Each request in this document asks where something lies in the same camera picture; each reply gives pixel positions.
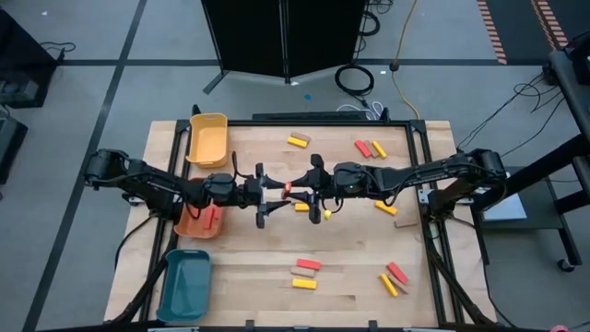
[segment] yellow plastic tray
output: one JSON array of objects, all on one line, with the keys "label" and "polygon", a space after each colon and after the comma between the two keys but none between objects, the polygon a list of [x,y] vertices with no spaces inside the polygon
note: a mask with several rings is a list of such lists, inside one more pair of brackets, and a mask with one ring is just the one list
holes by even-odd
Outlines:
[{"label": "yellow plastic tray", "polygon": [[201,168],[215,168],[228,160],[228,118],[220,113],[191,118],[191,151],[186,159]]}]

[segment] yellow rectangular block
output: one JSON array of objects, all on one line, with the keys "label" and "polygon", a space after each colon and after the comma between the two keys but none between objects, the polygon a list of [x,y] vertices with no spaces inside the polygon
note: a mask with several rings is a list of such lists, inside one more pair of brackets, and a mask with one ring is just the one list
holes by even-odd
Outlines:
[{"label": "yellow rectangular block", "polygon": [[379,208],[380,210],[383,210],[387,213],[389,213],[390,215],[394,216],[397,214],[397,208],[395,207],[388,207],[383,201],[376,201],[375,202],[375,207]]},{"label": "yellow rectangular block", "polygon": [[295,203],[295,211],[297,212],[306,212],[309,211],[310,207],[305,203]]},{"label": "yellow rectangular block", "polygon": [[287,142],[289,144],[292,144],[292,145],[297,146],[297,147],[300,147],[300,148],[307,148],[307,142],[306,141],[301,140],[301,139],[298,139],[298,138],[295,138],[295,137],[291,137],[290,136],[287,139]]},{"label": "yellow rectangular block", "polygon": [[317,288],[317,281],[305,280],[305,279],[294,279],[293,280],[293,287],[294,288],[304,288],[306,290],[315,290]]},{"label": "yellow rectangular block", "polygon": [[379,278],[393,297],[397,297],[397,290],[395,290],[394,284],[391,283],[391,280],[387,277],[386,274],[382,273],[379,275]]},{"label": "yellow rectangular block", "polygon": [[381,146],[379,145],[379,143],[377,143],[377,141],[372,141],[372,145],[375,147],[375,149],[377,150],[377,153],[379,153],[379,155],[381,156],[382,159],[385,159],[385,157],[387,157],[387,154],[385,153],[384,149],[381,148]]}]

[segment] red rectangular block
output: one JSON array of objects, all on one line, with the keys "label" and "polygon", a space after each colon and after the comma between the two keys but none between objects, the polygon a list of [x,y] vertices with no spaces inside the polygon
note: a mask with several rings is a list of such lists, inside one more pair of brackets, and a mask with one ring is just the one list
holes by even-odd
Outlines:
[{"label": "red rectangular block", "polygon": [[322,263],[316,262],[316,261],[307,260],[307,259],[298,259],[297,260],[297,266],[298,267],[310,268],[310,269],[314,269],[316,271],[319,271],[320,270],[320,267],[322,267]]},{"label": "red rectangular block", "polygon": [[394,277],[396,277],[399,280],[399,282],[403,283],[404,285],[407,285],[409,279],[394,262],[389,263],[387,269],[389,270],[389,272],[391,272],[391,274],[394,275]]},{"label": "red rectangular block", "polygon": [[360,153],[362,153],[362,155],[365,158],[369,158],[371,156],[371,152],[369,151],[367,146],[365,146],[365,144],[362,143],[362,141],[358,140],[358,141],[354,142],[354,145],[357,146],[357,148],[360,150]]}]

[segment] teal plastic tray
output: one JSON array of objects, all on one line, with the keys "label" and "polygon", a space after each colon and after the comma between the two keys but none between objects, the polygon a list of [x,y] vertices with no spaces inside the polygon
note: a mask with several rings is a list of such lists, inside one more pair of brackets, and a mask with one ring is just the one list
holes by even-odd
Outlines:
[{"label": "teal plastic tray", "polygon": [[211,257],[202,250],[172,250],[166,260],[168,272],[156,317],[167,324],[198,321],[209,306]]}]

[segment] wooden tabletop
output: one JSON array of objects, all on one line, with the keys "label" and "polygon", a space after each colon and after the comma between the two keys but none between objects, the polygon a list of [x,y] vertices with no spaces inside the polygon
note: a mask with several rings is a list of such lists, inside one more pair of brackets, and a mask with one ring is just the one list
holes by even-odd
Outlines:
[{"label": "wooden tabletop", "polygon": [[[168,168],[174,126],[174,122],[152,123],[143,156],[147,163],[162,170]],[[427,122],[427,128],[434,160],[454,154],[448,122]],[[291,131],[310,136],[308,148],[287,144]],[[415,138],[419,147],[418,135]],[[387,159],[364,159],[353,144],[358,139],[378,140]],[[184,136],[182,152],[186,140]],[[265,172],[283,182],[304,175],[311,168],[312,153],[322,155],[329,172],[342,161],[394,168],[410,166],[405,129],[394,127],[230,127],[229,151],[233,150],[240,172],[254,173],[254,165],[263,162]],[[419,158],[423,162],[420,150]],[[182,164],[181,153],[177,175]],[[214,170],[192,166],[190,176],[204,177],[211,172],[231,173],[231,162]],[[450,182],[442,181],[439,186]],[[278,200],[279,196],[278,190],[265,192],[267,200]],[[296,213],[287,206],[266,218],[264,230],[254,224],[253,207],[227,207],[218,238],[203,241],[181,237],[178,243],[180,249],[207,250],[213,259],[209,309],[198,324],[243,326],[245,320],[253,319],[256,326],[361,327],[367,326],[369,320],[377,320],[380,327],[437,326],[420,226],[395,226],[396,221],[419,221],[414,190],[404,190],[395,206],[399,211],[392,217],[375,208],[374,201],[348,199],[339,213],[319,225],[311,224],[307,213]],[[127,232],[147,215],[145,207],[132,207]],[[471,220],[468,207],[457,207],[455,215]],[[481,311],[495,320],[475,231],[451,220],[446,227],[458,281]],[[145,281],[155,230],[153,221],[125,244],[105,319],[118,315]],[[166,230],[166,239],[170,231],[171,225]],[[315,276],[317,290],[291,288],[293,276],[289,272],[298,258],[323,263]],[[378,279],[389,262],[396,262],[408,275],[408,295],[390,297]],[[154,289],[150,318],[155,318],[159,306],[162,279]],[[448,288],[442,278],[441,284],[447,320],[453,321]]]}]

